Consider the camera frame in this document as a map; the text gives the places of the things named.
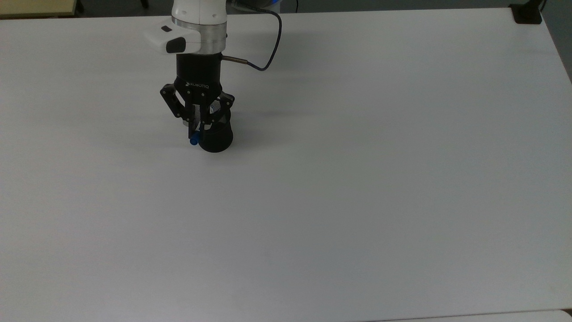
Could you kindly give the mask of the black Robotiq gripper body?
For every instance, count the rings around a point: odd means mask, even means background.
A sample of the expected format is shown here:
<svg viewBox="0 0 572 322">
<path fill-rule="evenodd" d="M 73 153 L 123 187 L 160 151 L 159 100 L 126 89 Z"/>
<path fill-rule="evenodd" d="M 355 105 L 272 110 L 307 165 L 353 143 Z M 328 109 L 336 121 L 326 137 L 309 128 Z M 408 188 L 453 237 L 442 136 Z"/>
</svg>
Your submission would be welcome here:
<svg viewBox="0 0 572 322">
<path fill-rule="evenodd" d="M 177 77 L 174 86 L 185 106 L 206 106 L 222 92 L 221 53 L 213 55 L 176 55 Z"/>
</svg>

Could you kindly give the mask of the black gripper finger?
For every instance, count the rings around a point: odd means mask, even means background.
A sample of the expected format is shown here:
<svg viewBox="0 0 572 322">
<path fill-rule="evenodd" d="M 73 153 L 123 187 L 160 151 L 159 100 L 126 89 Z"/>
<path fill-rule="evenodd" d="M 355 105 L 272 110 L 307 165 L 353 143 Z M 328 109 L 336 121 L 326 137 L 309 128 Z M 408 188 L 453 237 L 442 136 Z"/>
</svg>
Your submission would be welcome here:
<svg viewBox="0 0 572 322">
<path fill-rule="evenodd" d="M 178 91 L 174 84 L 166 84 L 160 90 L 161 97 L 172 114 L 184 121 L 188 127 L 188 138 L 198 139 L 196 133 L 200 132 L 200 110 L 191 100 L 186 101 L 177 97 Z"/>
<path fill-rule="evenodd" d="M 215 133 L 229 126 L 231 107 L 235 96 L 221 92 L 212 101 L 200 104 L 200 130 L 204 133 Z"/>
</svg>

